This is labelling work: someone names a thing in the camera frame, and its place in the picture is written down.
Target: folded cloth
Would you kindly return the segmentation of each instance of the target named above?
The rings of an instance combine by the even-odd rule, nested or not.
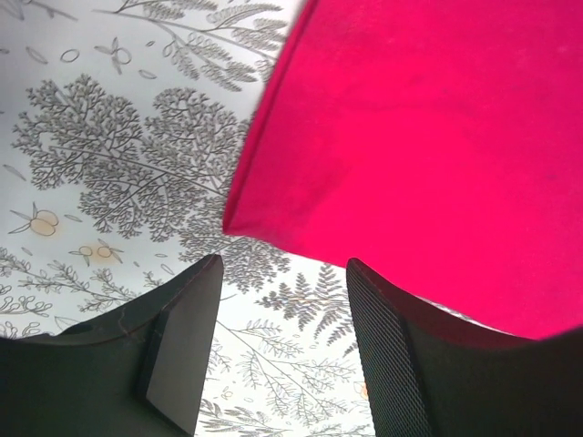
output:
[[[224,230],[541,338],[583,321],[583,2],[309,0]]]

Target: floral tablecloth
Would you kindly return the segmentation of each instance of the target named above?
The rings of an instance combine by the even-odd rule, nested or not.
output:
[[[374,435],[343,270],[220,232],[301,5],[0,0],[0,335],[57,334],[218,252],[197,435]]]

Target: botanical print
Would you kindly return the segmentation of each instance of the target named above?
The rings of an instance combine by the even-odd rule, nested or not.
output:
[[[0,0],[0,32],[55,39],[0,44],[27,71],[0,101],[0,336],[54,335],[220,253],[197,435],[374,436],[343,270],[221,231],[239,103],[259,100],[300,3]]]

